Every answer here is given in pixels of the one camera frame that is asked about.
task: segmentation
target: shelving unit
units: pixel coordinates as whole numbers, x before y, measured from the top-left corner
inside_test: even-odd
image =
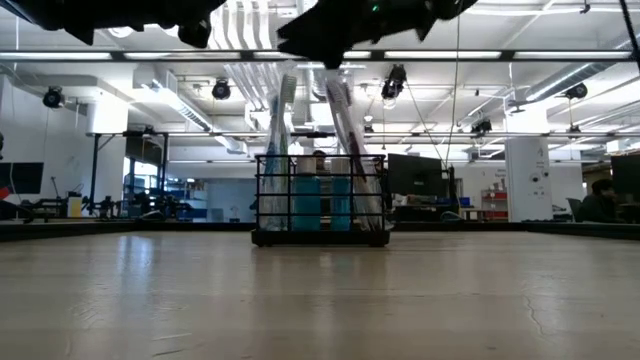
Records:
[[[509,197],[506,190],[482,190],[485,221],[509,221]]]

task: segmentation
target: blue wall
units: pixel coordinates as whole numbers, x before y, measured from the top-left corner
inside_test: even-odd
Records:
[[[255,200],[255,193],[255,179],[211,179],[207,207],[210,213],[211,209],[222,209],[224,222],[229,222],[229,218],[233,217],[231,208],[236,206],[241,222],[254,222],[255,215],[249,206]]]

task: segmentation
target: blue container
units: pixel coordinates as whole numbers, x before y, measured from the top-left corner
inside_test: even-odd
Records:
[[[351,181],[347,177],[333,177],[331,180],[331,230],[349,231],[351,226]]]
[[[294,194],[318,194],[318,196],[294,196],[294,214],[291,226],[294,231],[320,231],[320,180],[315,176],[298,177],[293,182]],[[295,214],[318,214],[295,216]]]

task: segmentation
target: ceiling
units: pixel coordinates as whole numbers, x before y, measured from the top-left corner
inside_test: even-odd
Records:
[[[269,1],[269,39],[277,43],[275,30],[290,21],[295,13],[296,1]],[[587,14],[562,13],[577,11],[584,0],[480,0],[459,18],[459,21],[439,22],[426,41],[420,43],[415,33],[405,32],[383,38],[378,44],[358,44],[356,49],[611,49],[625,34],[622,15],[617,0],[590,0],[592,11]],[[640,1],[628,1],[632,20],[640,26]],[[243,5],[238,3],[238,33],[243,49],[249,49],[242,39]],[[223,8],[224,28],[228,26],[228,4]],[[253,38],[259,38],[258,21],[254,19]],[[0,49],[14,50],[166,50],[189,49],[177,38],[167,35],[159,27],[147,27],[145,32],[133,33],[126,38],[114,37],[108,30],[97,31],[95,44],[89,48],[65,32],[46,32],[25,21],[19,21],[10,13],[0,10]],[[408,84],[395,107],[383,110],[379,96],[381,81],[388,75],[392,62],[358,62],[351,60],[353,68],[345,76],[352,86],[352,117],[362,119],[373,116],[375,131],[422,131],[424,124],[430,131],[449,131],[452,124],[468,125],[473,119],[465,118],[491,96],[504,95],[510,88],[526,89],[572,64],[567,63],[459,63],[411,62],[405,64]],[[21,64],[19,73],[36,75],[86,74],[109,82],[136,100],[136,111],[130,114],[130,122],[145,123],[155,119],[156,126],[170,131],[184,131],[185,120],[166,104],[139,97],[132,85],[130,74],[135,64]],[[198,111],[220,129],[228,131],[252,130],[245,119],[246,99],[233,79],[229,100],[214,101],[211,89],[216,78],[230,77],[225,64],[157,63],[157,73],[170,71],[178,81],[179,94],[194,104]],[[316,102],[310,96],[308,70],[297,70],[298,88],[293,113],[295,126],[309,125],[316,121],[310,107]],[[640,82],[638,68],[625,63],[611,67],[585,81],[589,96],[575,101],[568,111],[566,99],[551,98],[545,101],[551,130],[565,130],[571,119],[574,122],[589,119],[637,101]],[[494,131],[502,128],[504,108],[494,107],[485,114],[493,122]],[[599,123],[589,131],[610,131],[638,122],[640,110],[625,116]],[[424,138],[389,139],[392,142],[424,142]],[[180,145],[201,144],[203,140],[181,139]]]

